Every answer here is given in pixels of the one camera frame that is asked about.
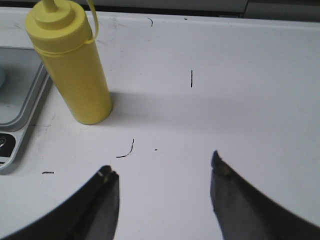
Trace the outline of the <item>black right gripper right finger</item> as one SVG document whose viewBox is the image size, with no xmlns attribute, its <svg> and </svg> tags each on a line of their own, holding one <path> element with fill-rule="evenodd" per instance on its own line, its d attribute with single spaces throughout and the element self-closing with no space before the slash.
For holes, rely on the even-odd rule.
<svg viewBox="0 0 320 240">
<path fill-rule="evenodd" d="M 211 159 L 210 197 L 225 240 L 318 240 L 320 228 L 253 187 L 217 151 Z"/>
</svg>

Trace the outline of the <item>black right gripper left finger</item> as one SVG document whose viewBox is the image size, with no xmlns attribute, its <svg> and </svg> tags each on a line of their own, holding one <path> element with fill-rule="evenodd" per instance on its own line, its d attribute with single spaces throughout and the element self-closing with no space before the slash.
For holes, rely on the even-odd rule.
<svg viewBox="0 0 320 240">
<path fill-rule="evenodd" d="M 104 165 L 66 201 L 6 239 L 112 240 L 119 209 L 119 175 Z"/>
</svg>

